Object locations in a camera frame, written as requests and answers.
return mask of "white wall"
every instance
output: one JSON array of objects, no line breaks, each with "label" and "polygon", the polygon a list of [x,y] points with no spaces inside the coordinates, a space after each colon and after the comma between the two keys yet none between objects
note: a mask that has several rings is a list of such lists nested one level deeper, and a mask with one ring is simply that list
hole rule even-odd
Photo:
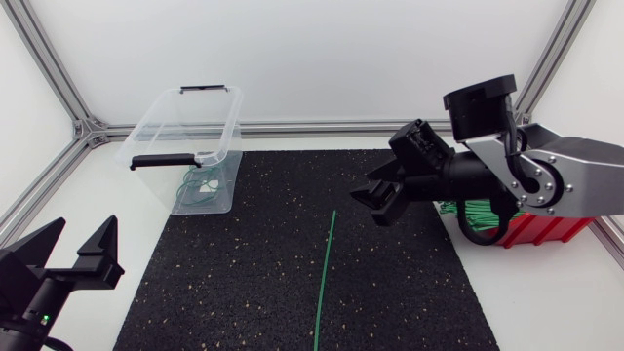
[{"label": "white wall", "polygon": [[0,215],[71,142],[71,122],[0,10]]},{"label": "white wall", "polygon": [[[624,145],[623,14],[624,1],[596,2],[537,104],[535,122],[564,136]],[[624,215],[617,218],[624,224]]]},{"label": "white wall", "polygon": [[225,83],[247,120],[448,118],[442,96],[515,73],[567,0],[33,0],[94,114],[135,123],[165,89]]}]

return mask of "speckled black mat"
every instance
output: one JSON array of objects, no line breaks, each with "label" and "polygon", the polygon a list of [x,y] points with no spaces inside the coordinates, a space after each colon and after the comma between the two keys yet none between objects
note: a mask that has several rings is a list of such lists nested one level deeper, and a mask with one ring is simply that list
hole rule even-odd
[{"label": "speckled black mat", "polygon": [[171,216],[116,350],[494,350],[431,204],[376,227],[348,195],[389,151],[246,153],[229,214]]}]

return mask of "clear plastic bin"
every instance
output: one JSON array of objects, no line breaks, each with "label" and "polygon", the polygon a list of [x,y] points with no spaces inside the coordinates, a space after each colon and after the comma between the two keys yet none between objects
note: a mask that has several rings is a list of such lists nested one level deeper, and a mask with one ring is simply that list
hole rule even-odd
[{"label": "clear plastic bin", "polygon": [[122,147],[133,170],[172,215],[230,211],[241,162],[240,89],[182,87],[163,92]]}]

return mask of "red container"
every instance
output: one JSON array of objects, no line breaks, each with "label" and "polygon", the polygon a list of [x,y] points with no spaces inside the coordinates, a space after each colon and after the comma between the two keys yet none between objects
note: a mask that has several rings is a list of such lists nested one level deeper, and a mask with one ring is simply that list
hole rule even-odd
[{"label": "red container", "polygon": [[[509,249],[516,244],[533,243],[540,245],[546,241],[561,240],[564,243],[572,238],[593,218],[561,218],[523,214],[509,223],[509,229],[496,245]],[[492,236],[498,229],[488,231]]]}]

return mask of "green cable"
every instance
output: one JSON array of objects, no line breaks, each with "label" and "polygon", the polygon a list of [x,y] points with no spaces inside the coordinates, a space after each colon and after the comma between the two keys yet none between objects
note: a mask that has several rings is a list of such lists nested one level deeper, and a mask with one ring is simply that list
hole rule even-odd
[{"label": "green cable", "polygon": [[314,331],[314,351],[319,351],[319,330],[321,329],[321,306],[323,304],[323,290],[325,289],[325,276],[328,273],[328,262],[330,260],[330,248],[332,247],[333,225],[335,224],[336,211],[331,215],[330,237],[328,248],[325,251],[325,263],[323,263],[323,277],[321,277],[321,290],[319,291],[319,305],[316,309],[316,329]]},{"label": "green cable", "polygon": [[[456,214],[457,204],[443,201],[440,203],[440,214]],[[524,212],[518,211],[512,219],[516,219]],[[489,200],[466,201],[466,219],[468,224],[476,231],[497,228],[499,225],[498,216],[491,211]]]},{"label": "green cable", "polygon": [[[215,172],[220,170],[220,166],[206,168],[198,168],[196,166],[190,166],[188,171],[182,177],[182,185],[177,189],[175,196],[178,198],[181,205],[184,206],[201,206],[202,204],[213,200],[216,197],[217,190],[223,188],[223,186],[213,187],[210,186],[210,182],[213,180]],[[190,202],[182,201],[182,197],[185,194],[185,190],[187,189],[197,189],[202,186],[208,186],[213,192],[212,194],[208,194],[207,196],[199,199],[193,200]]]}]

